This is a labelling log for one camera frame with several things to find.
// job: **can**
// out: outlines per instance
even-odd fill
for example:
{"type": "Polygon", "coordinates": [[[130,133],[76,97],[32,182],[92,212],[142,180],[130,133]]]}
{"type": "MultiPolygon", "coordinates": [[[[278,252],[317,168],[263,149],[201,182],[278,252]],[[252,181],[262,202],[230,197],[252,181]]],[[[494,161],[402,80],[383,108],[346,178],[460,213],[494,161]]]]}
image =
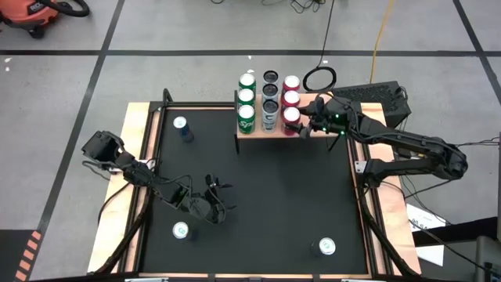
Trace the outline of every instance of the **can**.
{"type": "Polygon", "coordinates": [[[332,255],[336,251],[336,244],[329,237],[315,240],[310,245],[310,251],[316,257],[323,257],[324,255],[332,255]]]}
{"type": "Polygon", "coordinates": [[[287,91],[282,95],[282,108],[297,107],[300,99],[301,97],[299,96],[299,93],[295,91],[287,91]]]}
{"type": "Polygon", "coordinates": [[[287,136],[293,136],[296,132],[286,128],[286,123],[298,124],[301,114],[295,107],[288,107],[283,112],[283,133],[287,136]]]}
{"type": "Polygon", "coordinates": [[[263,79],[265,80],[265,84],[276,84],[279,80],[279,74],[274,70],[267,70],[265,74],[263,74],[263,79]]]}
{"type": "Polygon", "coordinates": [[[275,131],[276,120],[279,116],[279,104],[273,100],[268,100],[263,104],[261,129],[264,133],[275,131]]]}
{"type": "Polygon", "coordinates": [[[174,127],[178,129],[179,135],[184,143],[190,143],[195,139],[195,136],[191,132],[188,126],[188,122],[185,117],[177,117],[174,119],[174,127]]]}
{"type": "Polygon", "coordinates": [[[238,92],[238,108],[240,109],[243,105],[254,106],[255,95],[250,89],[242,89],[238,92]]]}
{"type": "Polygon", "coordinates": [[[240,80],[238,81],[238,90],[250,89],[254,94],[256,94],[256,79],[252,74],[242,74],[240,80]]]}
{"type": "Polygon", "coordinates": [[[299,91],[299,78],[295,75],[289,75],[288,77],[285,77],[283,80],[282,84],[282,94],[284,94],[287,91],[299,91]]]}
{"type": "Polygon", "coordinates": [[[263,86],[263,104],[267,100],[273,100],[275,102],[279,102],[279,88],[273,83],[268,83],[263,86]]]}
{"type": "Polygon", "coordinates": [[[243,134],[251,134],[254,131],[256,114],[254,108],[249,105],[243,105],[238,110],[238,128],[243,134]]]}
{"type": "Polygon", "coordinates": [[[172,235],[174,238],[179,240],[190,240],[191,239],[191,230],[188,227],[188,224],[185,222],[177,222],[172,227],[172,235]]]}

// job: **orange vacuum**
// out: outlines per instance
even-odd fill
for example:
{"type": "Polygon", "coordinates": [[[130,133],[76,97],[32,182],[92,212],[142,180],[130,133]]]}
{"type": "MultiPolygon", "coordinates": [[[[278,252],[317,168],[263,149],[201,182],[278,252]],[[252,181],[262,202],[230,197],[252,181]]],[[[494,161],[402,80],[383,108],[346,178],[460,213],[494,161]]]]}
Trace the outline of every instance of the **orange vacuum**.
{"type": "Polygon", "coordinates": [[[0,23],[28,31],[32,38],[43,38],[45,27],[53,23],[58,13],[68,16],[88,16],[84,0],[74,0],[81,10],[74,10],[66,2],[56,0],[0,0],[0,23]]]}

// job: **black table surface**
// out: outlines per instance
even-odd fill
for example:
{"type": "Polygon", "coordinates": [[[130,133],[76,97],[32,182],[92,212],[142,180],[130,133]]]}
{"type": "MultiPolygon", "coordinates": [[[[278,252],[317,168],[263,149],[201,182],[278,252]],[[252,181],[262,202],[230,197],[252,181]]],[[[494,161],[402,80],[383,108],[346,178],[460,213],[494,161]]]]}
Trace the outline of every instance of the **black table surface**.
{"type": "Polygon", "coordinates": [[[234,147],[233,110],[169,110],[164,123],[159,173],[190,174],[194,190],[214,173],[234,187],[222,190],[227,207],[221,225],[199,221],[158,199],[142,251],[144,273],[366,274],[366,252],[355,199],[348,148],[333,139],[245,139],[234,147]],[[183,143],[172,122],[183,116],[195,139],[183,143]],[[198,233],[183,242],[176,222],[198,233]],[[309,246],[323,237],[336,244],[317,258],[309,246]]]}

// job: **paper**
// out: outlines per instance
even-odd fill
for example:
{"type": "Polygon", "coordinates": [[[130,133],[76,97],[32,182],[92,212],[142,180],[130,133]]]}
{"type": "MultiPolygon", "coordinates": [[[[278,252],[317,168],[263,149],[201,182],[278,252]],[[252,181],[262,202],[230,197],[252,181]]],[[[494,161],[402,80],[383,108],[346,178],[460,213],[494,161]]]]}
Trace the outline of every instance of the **paper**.
{"type": "MultiPolygon", "coordinates": [[[[416,208],[411,204],[407,204],[407,215],[409,220],[417,224],[423,229],[430,229],[435,227],[445,226],[445,220],[431,214],[428,211],[424,211],[420,208],[416,208]]],[[[419,231],[420,229],[411,224],[411,231],[419,231]]],[[[427,246],[416,248],[417,256],[428,262],[434,263],[438,266],[443,266],[444,264],[444,246],[427,246]]]]}

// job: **wooden table frame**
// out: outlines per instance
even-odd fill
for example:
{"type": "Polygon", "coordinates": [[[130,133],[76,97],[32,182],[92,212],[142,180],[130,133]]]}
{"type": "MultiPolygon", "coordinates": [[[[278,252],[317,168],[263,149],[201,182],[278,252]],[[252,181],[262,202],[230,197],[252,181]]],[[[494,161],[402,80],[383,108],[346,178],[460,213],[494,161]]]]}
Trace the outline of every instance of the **wooden table frame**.
{"type": "MultiPolygon", "coordinates": [[[[214,108],[221,110],[234,110],[234,102],[227,103],[180,103],[169,102],[168,107],[163,107],[162,102],[152,103],[129,103],[125,115],[121,138],[124,140],[126,150],[141,159],[156,157],[161,143],[161,129],[163,128],[164,115],[167,110],[211,110],[214,108]]],[[[367,116],[384,123],[384,113],[379,103],[362,103],[362,112],[367,116]]],[[[362,145],[348,140],[348,152],[350,157],[351,170],[354,171],[354,161],[363,161],[368,156],[379,158],[383,161],[393,161],[393,150],[384,144],[362,145]]],[[[390,176],[384,180],[386,183],[400,187],[397,176],[390,176]]],[[[124,184],[122,175],[112,175],[106,193],[106,199],[120,189],[124,184]]],[[[130,185],[122,193],[113,199],[104,209],[100,224],[98,226],[96,240],[92,250],[88,271],[98,269],[114,251],[121,241],[125,230],[129,228],[133,220],[139,214],[142,203],[146,195],[145,187],[133,187],[130,185]]],[[[377,190],[371,190],[366,194],[366,201],[371,214],[378,221],[386,233],[388,240],[395,247],[400,256],[417,273],[420,273],[420,264],[414,247],[413,236],[407,217],[405,201],[401,191],[397,191],[393,186],[381,184],[377,190]]],[[[367,252],[368,273],[377,274],[399,274],[395,265],[389,261],[386,254],[382,252],[379,241],[368,228],[362,225],[365,249],[367,252]],[[373,250],[373,255],[369,255],[367,250],[373,250]]],[[[136,233],[128,250],[122,259],[115,266],[114,272],[135,272],[139,269],[139,252],[142,249],[142,235],[144,229],[136,233]]],[[[192,277],[209,278],[208,273],[142,273],[143,277],[192,277]]],[[[215,274],[215,278],[289,278],[306,279],[314,278],[311,274],[304,275],[278,275],[278,274],[215,274]]],[[[339,278],[371,278],[372,274],[363,275],[320,275],[320,279],[339,278]]]]}

